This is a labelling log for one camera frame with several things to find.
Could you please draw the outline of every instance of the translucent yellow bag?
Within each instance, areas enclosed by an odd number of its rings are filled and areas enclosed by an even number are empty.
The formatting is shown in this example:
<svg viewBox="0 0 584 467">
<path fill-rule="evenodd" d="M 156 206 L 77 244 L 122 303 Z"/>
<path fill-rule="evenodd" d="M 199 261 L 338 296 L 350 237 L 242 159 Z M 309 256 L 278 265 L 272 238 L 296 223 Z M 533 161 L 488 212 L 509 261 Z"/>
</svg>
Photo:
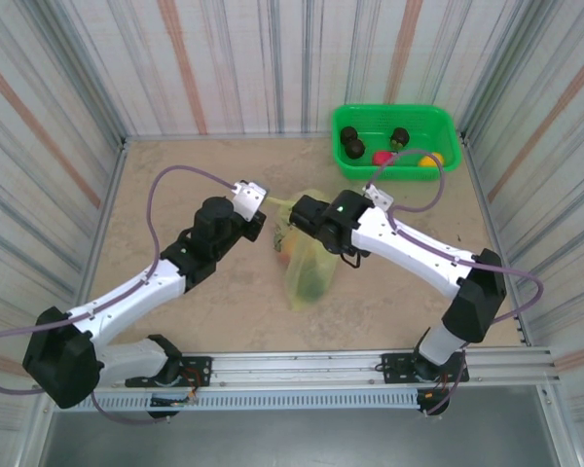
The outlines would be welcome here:
<svg viewBox="0 0 584 467">
<path fill-rule="evenodd" d="M 302 196 L 326 200 L 318 190 L 305 190 L 281 203 L 275 218 L 274 250 L 287 266 L 285 292 L 293 309 L 317 302 L 331 285 L 338 257 L 327 252 L 317 240 L 290 226 L 292 205 Z"/>
</svg>

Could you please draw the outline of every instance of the gray floor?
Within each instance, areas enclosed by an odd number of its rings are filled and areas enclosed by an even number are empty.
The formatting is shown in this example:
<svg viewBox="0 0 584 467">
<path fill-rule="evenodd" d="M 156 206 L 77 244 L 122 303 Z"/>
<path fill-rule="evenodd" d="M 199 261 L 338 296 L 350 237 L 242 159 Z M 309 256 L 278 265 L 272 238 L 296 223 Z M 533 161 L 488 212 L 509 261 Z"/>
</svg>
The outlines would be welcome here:
<svg viewBox="0 0 584 467">
<path fill-rule="evenodd" d="M 441 419 L 415 411 L 181 413 L 130 427 L 55 415 L 45 466 L 556 466 L 535 389 L 462 388 Z"/>
</svg>

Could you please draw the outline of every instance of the green basket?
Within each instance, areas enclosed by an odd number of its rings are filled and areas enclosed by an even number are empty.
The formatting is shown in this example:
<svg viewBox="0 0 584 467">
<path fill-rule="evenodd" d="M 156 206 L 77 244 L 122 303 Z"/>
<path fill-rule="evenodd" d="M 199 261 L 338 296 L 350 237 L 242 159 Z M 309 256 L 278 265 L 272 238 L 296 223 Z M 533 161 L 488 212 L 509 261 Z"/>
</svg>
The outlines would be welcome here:
<svg viewBox="0 0 584 467">
<path fill-rule="evenodd" d="M 345 126 L 357 130 L 366 147 L 365 154 L 356 160 L 349 158 L 340 142 Z M 433 105 L 343 105 L 333 113 L 333 157 L 342 173 L 349 179 L 369 179 L 377 171 L 372 165 L 374 153 L 391 151 L 389 137 L 397 127 L 409 131 L 409 144 L 404 148 L 437 152 L 444 157 L 444 170 L 450 171 L 460 163 L 460 147 L 456 140 L 455 124 L 450 115 Z M 422 155 L 403 156 L 381 174 L 381 180 L 436 180 L 436 167 L 418 167 Z"/>
</svg>

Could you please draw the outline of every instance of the red stripe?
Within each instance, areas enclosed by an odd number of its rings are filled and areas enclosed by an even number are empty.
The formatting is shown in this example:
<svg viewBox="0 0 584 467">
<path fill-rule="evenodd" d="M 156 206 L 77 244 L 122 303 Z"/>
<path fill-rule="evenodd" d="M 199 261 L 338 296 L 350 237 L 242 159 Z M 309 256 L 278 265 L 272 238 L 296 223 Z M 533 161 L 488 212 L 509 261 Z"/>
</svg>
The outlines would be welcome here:
<svg viewBox="0 0 584 467">
<path fill-rule="evenodd" d="M 193 73 L 193 67 L 191 66 L 191 61 L 188 57 L 186 46 L 184 45 L 182 26 L 179 22 L 177 6 L 175 5 L 174 0 L 158 0 L 158 8 L 163 15 L 164 26 L 166 27 L 166 32 L 171 39 L 171 44 L 175 51 L 175 57 L 177 58 L 177 64 L 179 65 L 184 89 L 188 96 L 188 102 L 191 104 L 193 117 L 197 123 L 197 130 L 199 131 L 199 134 L 207 134 L 205 114 L 201 107 L 201 100 L 197 88 L 197 81 L 195 80 L 195 74 Z"/>
<path fill-rule="evenodd" d="M 577 72 L 575 77 L 571 80 L 569 85 L 566 87 L 563 94 L 559 97 L 558 102 L 554 108 L 547 114 L 547 117 L 541 122 L 538 128 L 534 131 L 532 136 L 529 138 L 526 145 L 519 151 L 517 157 L 510 162 L 506 171 L 502 174 L 499 178 L 495 186 L 487 195 L 487 199 L 489 202 L 493 202 L 493 200 L 497 197 L 497 194 L 502 189 L 502 187 L 508 182 L 510 177 L 513 176 L 513 173 L 519 168 L 519 166 L 524 162 L 526 157 L 529 153 L 534 149 L 534 147 L 538 144 L 538 141 L 543 137 L 545 132 L 549 129 L 552 123 L 558 118 L 558 116 L 565 110 L 567 105 L 573 100 L 576 94 L 584 87 L 584 65 L 580 68 L 580 71 Z"/>
<path fill-rule="evenodd" d="M 398 38 L 391 56 L 391 67 L 389 68 L 389 77 L 387 78 L 387 87 L 383 98 L 385 104 L 392 104 L 398 97 L 402 77 L 413 45 L 413 38 L 416 35 L 421 4 L 422 0 L 407 0 L 405 13 L 400 22 Z"/>
<path fill-rule="evenodd" d="M 28 373 L 21 366 L 19 362 L 11 360 L 10 358 L 0 355 L 0 372 L 17 375 L 19 377 L 27 377 Z"/>
<path fill-rule="evenodd" d="M 570 353 L 564 357 L 559 358 L 555 362 L 556 369 L 559 372 L 565 372 L 567 370 L 574 370 L 584 366 L 584 349 L 577 352 Z"/>
<path fill-rule="evenodd" d="M 87 196 L 89 201 L 95 206 L 99 207 L 101 201 L 93 188 L 89 186 L 87 181 L 78 173 L 69 159 L 64 155 L 58 144 L 52 139 L 50 134 L 39 123 L 36 117 L 32 114 L 30 109 L 21 101 L 16 92 L 9 86 L 2 73 L 0 73 L 0 93 L 11 104 L 11 106 L 18 112 L 23 122 L 35 134 L 37 139 L 46 147 L 46 149 L 54 156 L 60 166 L 67 172 L 71 179 L 78 185 L 78 188 Z"/>
</svg>

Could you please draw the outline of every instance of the tabletop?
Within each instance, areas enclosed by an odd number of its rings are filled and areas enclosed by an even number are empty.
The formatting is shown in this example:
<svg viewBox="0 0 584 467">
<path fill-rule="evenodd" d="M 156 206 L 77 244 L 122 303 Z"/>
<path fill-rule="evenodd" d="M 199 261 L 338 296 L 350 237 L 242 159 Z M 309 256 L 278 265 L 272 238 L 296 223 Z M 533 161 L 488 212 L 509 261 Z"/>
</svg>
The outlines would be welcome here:
<svg viewBox="0 0 584 467">
<path fill-rule="evenodd" d="M 187 164 L 234 183 L 256 181 L 277 198 L 306 189 L 334 197 L 359 190 L 363 181 L 344 178 L 331 157 L 329 138 L 271 138 L 135 142 L 112 210 L 91 298 L 145 269 L 153 244 L 145 224 L 152 181 L 169 165 Z M 424 205 L 437 182 L 381 182 L 397 202 Z M 195 211 L 224 187 L 197 174 L 169 172 L 154 198 L 153 222 L 161 247 L 193 224 Z M 393 263 L 371 255 L 360 269 L 338 262 L 332 283 L 313 305 L 295 309 L 284 289 L 286 265 L 274 251 L 277 208 L 265 203 L 268 219 L 255 243 L 242 239 L 217 265 L 217 271 L 183 297 L 164 304 L 134 323 L 115 342 L 162 334 L 182 351 L 316 351 L 412 347 L 437 324 L 450 301 L 430 285 Z M 446 175 L 442 199 L 421 214 L 397 218 L 452 246 L 474 253 L 490 247 L 485 223 L 463 162 Z M 504 304 L 500 312 L 507 311 Z M 494 325 L 483 345 L 518 345 L 513 320 Z"/>
</svg>

